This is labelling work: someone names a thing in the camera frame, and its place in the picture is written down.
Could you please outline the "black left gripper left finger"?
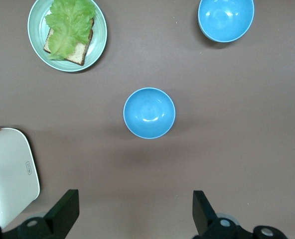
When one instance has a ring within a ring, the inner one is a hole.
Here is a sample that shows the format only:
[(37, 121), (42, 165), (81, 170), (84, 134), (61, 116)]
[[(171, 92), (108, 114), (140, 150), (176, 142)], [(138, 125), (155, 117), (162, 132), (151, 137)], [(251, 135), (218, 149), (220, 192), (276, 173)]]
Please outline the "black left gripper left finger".
[(45, 214), (24, 221), (3, 239), (64, 239), (79, 217), (79, 191), (69, 189)]

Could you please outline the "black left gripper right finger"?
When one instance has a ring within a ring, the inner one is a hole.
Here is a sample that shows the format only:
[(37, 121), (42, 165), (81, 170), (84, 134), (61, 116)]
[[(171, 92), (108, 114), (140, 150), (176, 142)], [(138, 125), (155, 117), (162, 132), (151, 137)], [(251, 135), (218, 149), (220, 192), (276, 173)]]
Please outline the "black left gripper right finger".
[(192, 216), (198, 232), (196, 239), (285, 239), (280, 230), (256, 226), (252, 232), (243, 229), (231, 215), (216, 213), (203, 191), (193, 191)]

